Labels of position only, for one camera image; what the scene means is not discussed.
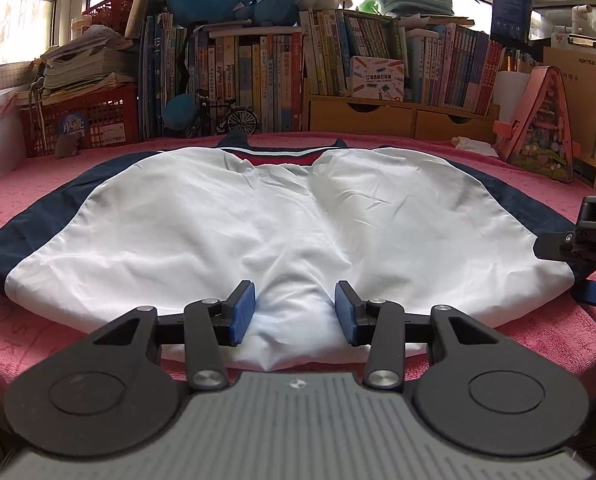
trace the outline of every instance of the red plastic basket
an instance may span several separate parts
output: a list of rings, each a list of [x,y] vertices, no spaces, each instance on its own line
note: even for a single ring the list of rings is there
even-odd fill
[[[44,137],[35,105],[20,110],[28,157],[52,155],[56,151],[57,122],[74,112],[86,114],[88,128],[79,148],[102,148],[135,144],[139,139],[136,85],[127,84],[111,90],[92,92],[42,107]],[[110,128],[113,125],[122,127]]]
[[[85,10],[82,15],[91,16],[92,25],[105,25],[124,36],[133,4],[134,0],[107,0]]]

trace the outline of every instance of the stack of books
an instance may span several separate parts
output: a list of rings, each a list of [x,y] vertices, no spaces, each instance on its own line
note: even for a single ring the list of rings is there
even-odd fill
[[[302,28],[245,27],[250,22],[172,27],[170,14],[150,16],[140,41],[141,138],[172,136],[164,107],[181,92],[209,99],[212,132],[226,104],[246,107],[258,132],[298,131],[302,126]],[[177,60],[184,59],[184,69]],[[188,83],[181,88],[183,77]]]
[[[402,60],[405,100],[486,114],[503,47],[464,18],[427,18],[409,30],[404,20],[353,10],[300,13],[312,95],[352,95],[351,57]]]

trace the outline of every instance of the basket label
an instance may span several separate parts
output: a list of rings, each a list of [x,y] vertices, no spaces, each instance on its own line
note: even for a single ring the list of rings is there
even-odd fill
[[[58,117],[58,121],[56,122],[56,132],[58,135],[78,134],[79,139],[87,134],[88,127],[87,115],[81,112],[73,112]]]
[[[108,144],[118,144],[120,142],[126,142],[127,140],[124,134],[124,123],[101,126],[100,133],[102,134],[103,146],[107,146]]]

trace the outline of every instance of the embossed tablecloth pattern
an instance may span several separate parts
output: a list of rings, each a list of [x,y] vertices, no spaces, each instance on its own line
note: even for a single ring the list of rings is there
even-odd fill
[[[593,194],[584,184],[575,181],[562,184],[545,177],[518,170],[502,161],[467,152],[459,152],[447,143],[424,143],[409,139],[383,136],[348,136],[325,133],[262,134],[250,142],[257,146],[310,147],[325,146],[343,138],[354,148],[375,148],[390,145],[409,148],[465,163],[495,176],[527,195],[549,205],[576,221],[584,196]],[[182,146],[215,146],[217,137],[197,140],[159,139],[133,146],[84,151],[73,158],[55,160],[51,157],[26,160],[20,168],[0,179],[0,227],[12,216],[56,187],[75,178],[83,171],[123,153],[174,149]],[[501,332],[577,374],[591,396],[596,396],[596,309],[587,312],[563,294],[544,307],[508,323]],[[9,382],[18,374],[47,355],[63,348],[82,336],[71,328],[49,322],[0,297],[0,399]],[[165,362],[176,377],[184,372],[181,364]],[[427,367],[424,357],[408,361],[408,378],[415,378]],[[305,365],[300,370],[341,370],[340,366]],[[361,372],[360,365],[342,367]]]

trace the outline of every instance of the ridged gray surface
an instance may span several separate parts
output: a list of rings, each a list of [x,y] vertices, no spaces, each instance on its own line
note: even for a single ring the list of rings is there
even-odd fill
[[[532,462],[474,458],[434,438],[396,394],[351,374],[243,373],[194,397],[160,439],[102,462],[27,452],[0,480],[578,480],[567,453]]]

